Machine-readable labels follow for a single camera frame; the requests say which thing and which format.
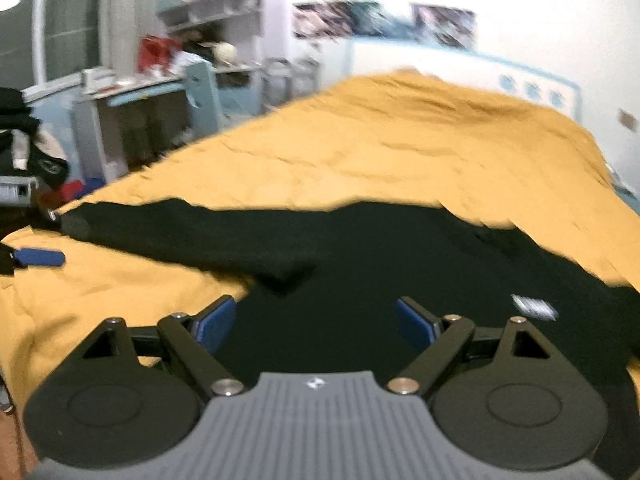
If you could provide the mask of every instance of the screw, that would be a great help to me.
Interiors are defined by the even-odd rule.
[[[386,384],[386,387],[395,394],[409,395],[414,394],[420,389],[420,383],[408,377],[396,377],[395,379],[391,379]]]
[[[216,395],[231,397],[244,390],[244,384],[238,379],[219,379],[211,385],[211,389]]]

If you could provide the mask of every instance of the red bag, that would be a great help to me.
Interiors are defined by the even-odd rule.
[[[147,73],[153,65],[160,65],[167,69],[171,64],[174,52],[178,49],[180,49],[180,44],[171,38],[145,36],[140,40],[138,72]]]

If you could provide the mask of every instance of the headboard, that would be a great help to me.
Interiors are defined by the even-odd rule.
[[[555,108],[580,123],[580,87],[534,68],[452,48],[425,47],[414,42],[353,38],[347,66],[350,75],[389,72],[415,66],[422,73],[459,85],[513,95]]]

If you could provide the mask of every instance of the poster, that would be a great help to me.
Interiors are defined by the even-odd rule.
[[[373,0],[334,0],[297,4],[293,14],[297,38],[356,36],[474,48],[476,15],[470,10],[408,2],[404,10],[391,12]]]

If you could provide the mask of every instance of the yellow bedsheet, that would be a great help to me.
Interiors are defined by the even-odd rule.
[[[640,218],[612,191],[586,130],[548,108],[415,74],[352,78],[86,200],[171,196],[209,208],[441,203],[473,222],[516,224],[606,282],[640,289]],[[223,293],[244,294],[231,276],[30,228],[5,243],[62,250],[67,259],[62,269],[0,278],[0,367],[19,406],[106,317],[153,324]]]

